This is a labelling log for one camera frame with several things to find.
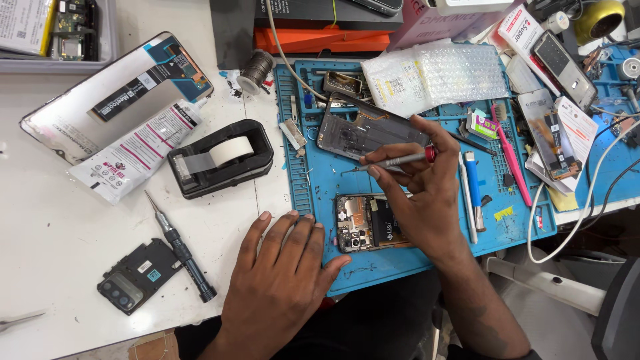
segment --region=solder wire spool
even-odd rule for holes
[[[253,147],[246,136],[229,139],[219,143],[203,154],[176,158],[175,164],[184,179],[189,174],[206,171],[212,168],[223,168],[233,164],[232,160],[243,159],[253,155]]]
[[[276,62],[271,54],[260,49],[254,50],[249,65],[244,68],[242,75],[237,77],[238,85],[249,94],[258,95],[262,82],[275,65]]]

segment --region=right hand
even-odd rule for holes
[[[429,135],[438,155],[433,164],[426,160],[400,165],[404,172],[369,167],[369,175],[385,192],[398,224],[407,239],[437,267],[455,263],[471,252],[458,219],[459,143],[435,121],[411,116],[411,125]],[[417,143],[383,145],[362,156],[360,163],[370,164],[423,152]],[[413,194],[407,198],[400,187]]]

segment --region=tape roll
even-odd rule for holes
[[[246,136],[240,136],[220,143],[204,154],[177,158],[175,163],[180,175],[186,177],[210,168],[224,167],[229,161],[247,155],[253,155],[253,147]]]
[[[209,155],[216,167],[222,167],[229,161],[241,156],[253,155],[253,147],[246,136],[233,138],[218,144],[209,150]]]

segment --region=brush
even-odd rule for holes
[[[531,206],[531,195],[529,195],[529,188],[524,182],[524,177],[522,176],[522,171],[520,170],[520,165],[516,158],[516,153],[513,150],[513,146],[511,146],[507,141],[507,137],[504,135],[504,130],[502,130],[502,126],[500,125],[500,122],[507,121],[506,105],[497,104],[493,101],[493,104],[491,105],[491,114],[493,115],[493,120],[498,123],[498,136],[500,137],[500,143],[502,144],[502,151],[504,153],[504,159],[507,161],[507,166],[509,167],[513,177],[516,179],[516,184],[518,184],[524,203],[527,204],[527,206]]]

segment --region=white table surface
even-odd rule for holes
[[[275,155],[271,172],[202,199],[185,200],[164,164],[117,206],[74,182],[70,165],[37,143],[18,121],[84,76],[0,74],[0,318],[46,314],[0,334],[0,359],[48,360],[219,315],[240,242],[264,210],[291,209],[276,95],[232,97],[218,75],[208,0],[118,0],[120,53],[171,31],[209,76],[215,90],[193,142],[241,119],[266,128]],[[162,238],[146,189],[188,244],[218,296],[203,304],[186,271],[177,273],[133,315],[96,290],[102,274],[151,238]],[[637,204],[630,199],[620,207]],[[614,209],[611,204],[607,209]],[[558,223],[577,214],[556,214]]]

